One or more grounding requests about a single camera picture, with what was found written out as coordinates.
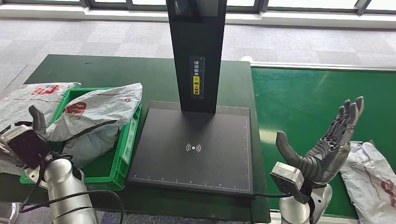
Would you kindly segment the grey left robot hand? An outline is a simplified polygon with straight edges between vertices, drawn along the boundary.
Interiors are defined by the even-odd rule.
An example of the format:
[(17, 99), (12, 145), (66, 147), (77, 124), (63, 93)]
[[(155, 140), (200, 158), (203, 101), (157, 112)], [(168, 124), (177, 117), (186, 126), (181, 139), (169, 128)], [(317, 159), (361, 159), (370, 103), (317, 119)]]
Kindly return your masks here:
[(41, 110), (39, 110), (37, 107), (34, 105), (31, 105), (28, 108), (28, 111), (30, 115), (32, 116), (32, 128), (33, 130), (42, 136), (43, 138), (47, 138), (46, 134), (46, 121), (45, 121), (45, 116)]

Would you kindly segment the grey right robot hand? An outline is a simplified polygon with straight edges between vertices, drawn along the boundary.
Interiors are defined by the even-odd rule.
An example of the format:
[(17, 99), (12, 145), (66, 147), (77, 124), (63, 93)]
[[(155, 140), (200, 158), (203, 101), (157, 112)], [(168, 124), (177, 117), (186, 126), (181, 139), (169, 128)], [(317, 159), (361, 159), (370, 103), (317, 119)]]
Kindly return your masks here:
[(288, 142), (285, 132), (277, 131), (276, 147), (290, 166), (298, 168), (304, 179), (327, 184), (345, 163), (355, 126), (364, 110), (364, 97), (349, 99), (338, 109), (338, 114), (325, 134), (304, 156), (299, 155)]

